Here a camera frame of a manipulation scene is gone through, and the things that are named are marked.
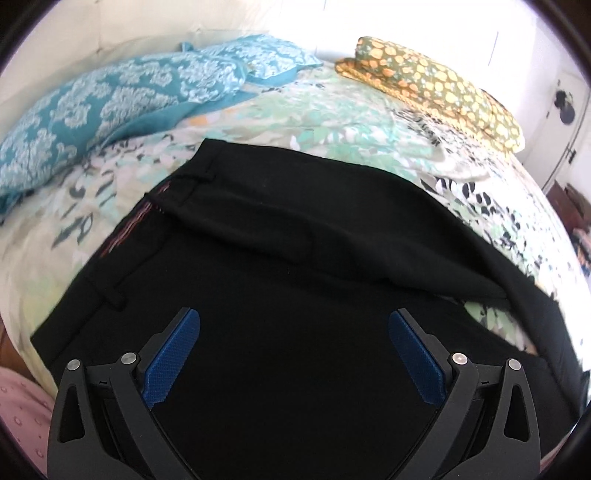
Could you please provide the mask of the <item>pink dotted cloth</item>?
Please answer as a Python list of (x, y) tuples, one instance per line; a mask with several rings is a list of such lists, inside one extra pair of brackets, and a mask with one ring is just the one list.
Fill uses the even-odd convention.
[(1, 426), (17, 451), (43, 477), (54, 400), (39, 385), (1, 368)]

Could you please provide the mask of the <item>orange green folded quilt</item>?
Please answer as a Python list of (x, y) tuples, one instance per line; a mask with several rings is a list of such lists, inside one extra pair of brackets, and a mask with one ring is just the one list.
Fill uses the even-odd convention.
[(335, 62), (335, 71), (500, 152), (525, 149), (523, 130), (509, 110), (453, 69), (413, 49), (363, 36), (356, 43), (355, 56)]

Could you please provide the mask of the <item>black wall fan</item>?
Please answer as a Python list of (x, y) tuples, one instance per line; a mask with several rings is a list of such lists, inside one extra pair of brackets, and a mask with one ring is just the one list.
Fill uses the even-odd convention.
[(563, 87), (560, 80), (557, 81), (554, 107), (559, 111), (559, 119), (563, 125), (571, 125), (576, 119), (574, 97), (570, 91)]

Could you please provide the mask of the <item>teal floral pillow far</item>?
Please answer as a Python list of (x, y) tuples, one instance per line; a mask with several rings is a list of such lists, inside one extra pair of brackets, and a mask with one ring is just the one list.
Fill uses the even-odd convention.
[(266, 34), (239, 37), (205, 47), (190, 42), (180, 44), (182, 52), (198, 51), (242, 63), (246, 80), (263, 86), (279, 87), (294, 82), (301, 70), (322, 67), (322, 60), (293, 42)]

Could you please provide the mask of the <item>dark wooden side table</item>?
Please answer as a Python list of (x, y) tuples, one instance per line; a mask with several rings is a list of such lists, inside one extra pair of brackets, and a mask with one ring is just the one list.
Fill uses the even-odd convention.
[(568, 233), (574, 229), (586, 230), (588, 228), (589, 222), (584, 219), (558, 182), (554, 182), (550, 188), (547, 199)]

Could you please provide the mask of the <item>floral leaf bedsheet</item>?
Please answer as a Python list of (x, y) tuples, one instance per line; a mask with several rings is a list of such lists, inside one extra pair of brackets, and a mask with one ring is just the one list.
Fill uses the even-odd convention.
[(56, 385), (32, 335), (115, 226), (206, 138), (283, 147), (413, 182), (558, 303), (578, 362), (589, 369), (589, 287), (563, 224), (519, 160), (476, 146), (328, 65), (287, 85), (256, 87), (249, 101), (172, 130), (98, 150), (11, 212), (1, 228), (1, 316), (47, 392)]

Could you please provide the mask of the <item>teal floral pillow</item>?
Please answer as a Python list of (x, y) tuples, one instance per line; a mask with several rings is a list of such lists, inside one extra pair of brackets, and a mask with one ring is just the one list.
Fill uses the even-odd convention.
[(190, 42), (180, 44), (182, 52), (198, 51), (242, 63), (246, 80), (263, 86), (279, 87), (294, 82), (301, 70), (322, 67), (322, 60), (293, 42), (266, 34), (239, 37), (205, 47)]
[(197, 51), (134, 57), (47, 93), (1, 142), (1, 211), (102, 145), (117, 129), (166, 108), (235, 95), (242, 63)]

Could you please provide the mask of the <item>pile of clothes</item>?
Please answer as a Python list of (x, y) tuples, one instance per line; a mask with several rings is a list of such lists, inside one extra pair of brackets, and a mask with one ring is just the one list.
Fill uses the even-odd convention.
[(571, 240), (583, 275), (590, 281), (590, 202), (570, 184), (566, 192), (581, 217), (573, 228)]

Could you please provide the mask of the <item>black pants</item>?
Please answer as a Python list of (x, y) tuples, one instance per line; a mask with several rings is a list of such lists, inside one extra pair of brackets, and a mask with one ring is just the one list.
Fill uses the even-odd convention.
[(557, 304), (430, 195), (370, 167), (205, 141), (33, 343), (59, 386), (70, 360), (139, 352), (182, 308), (199, 336), (152, 414), (193, 479), (395, 479), (437, 412), (391, 342), (401, 309), (475, 364), (522, 364), (541, 460), (584, 410)]

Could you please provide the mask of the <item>teal floral pillow near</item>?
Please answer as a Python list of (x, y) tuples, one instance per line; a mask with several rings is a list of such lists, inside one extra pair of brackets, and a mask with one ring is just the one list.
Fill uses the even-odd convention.
[(1, 211), (102, 145), (117, 129), (166, 108), (235, 95), (242, 63), (197, 51), (134, 57), (47, 93), (1, 142)]

